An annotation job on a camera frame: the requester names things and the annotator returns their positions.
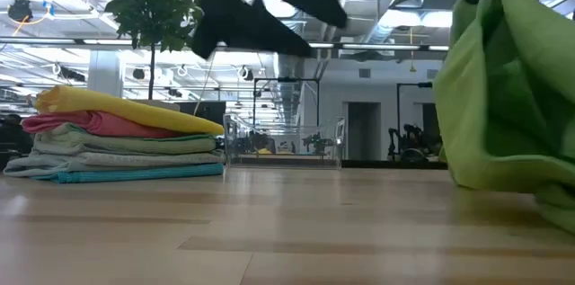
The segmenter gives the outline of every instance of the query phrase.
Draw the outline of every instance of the doorway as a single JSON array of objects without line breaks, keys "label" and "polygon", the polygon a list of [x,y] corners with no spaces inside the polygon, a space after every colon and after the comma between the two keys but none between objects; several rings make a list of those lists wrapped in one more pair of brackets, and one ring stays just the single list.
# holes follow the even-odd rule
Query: doorway
[{"label": "doorway", "polygon": [[381,103],[349,102],[349,160],[381,160]]}]

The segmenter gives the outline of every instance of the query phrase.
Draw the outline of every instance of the light green towel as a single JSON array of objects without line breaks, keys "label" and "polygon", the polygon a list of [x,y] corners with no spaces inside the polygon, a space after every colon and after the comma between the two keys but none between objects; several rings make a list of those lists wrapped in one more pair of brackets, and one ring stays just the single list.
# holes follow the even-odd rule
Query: light green towel
[{"label": "light green towel", "polygon": [[434,82],[455,181],[532,192],[575,232],[575,22],[537,0],[460,0]]},{"label": "light green towel", "polygon": [[209,135],[180,138],[109,138],[87,133],[74,124],[65,123],[36,134],[34,150],[53,155],[75,155],[83,152],[116,155],[180,155],[210,152],[216,141]]}]

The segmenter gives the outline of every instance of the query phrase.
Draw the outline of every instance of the green fabric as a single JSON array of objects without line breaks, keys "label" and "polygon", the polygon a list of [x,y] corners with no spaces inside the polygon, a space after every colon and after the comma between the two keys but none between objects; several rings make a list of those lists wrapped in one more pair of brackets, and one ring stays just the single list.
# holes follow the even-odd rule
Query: green fabric
[{"label": "green fabric", "polygon": [[451,35],[434,92],[454,180],[532,192],[575,233],[575,23],[537,0],[460,0]]}]

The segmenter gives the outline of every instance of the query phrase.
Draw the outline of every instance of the yellow towel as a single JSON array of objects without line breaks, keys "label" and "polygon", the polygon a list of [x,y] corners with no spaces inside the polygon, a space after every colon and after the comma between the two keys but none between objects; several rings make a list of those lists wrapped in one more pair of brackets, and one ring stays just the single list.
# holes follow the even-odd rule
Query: yellow towel
[{"label": "yellow towel", "polygon": [[209,120],[70,86],[56,86],[42,92],[36,101],[36,109],[40,113],[106,111],[148,127],[185,133],[224,134],[224,127]]}]

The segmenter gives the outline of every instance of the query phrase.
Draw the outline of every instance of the glass box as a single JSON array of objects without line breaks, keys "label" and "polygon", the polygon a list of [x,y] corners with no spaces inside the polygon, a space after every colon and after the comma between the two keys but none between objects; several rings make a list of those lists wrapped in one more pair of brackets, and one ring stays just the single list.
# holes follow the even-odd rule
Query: glass box
[{"label": "glass box", "polygon": [[227,114],[224,128],[228,167],[341,168],[343,118],[320,127],[254,126]]}]

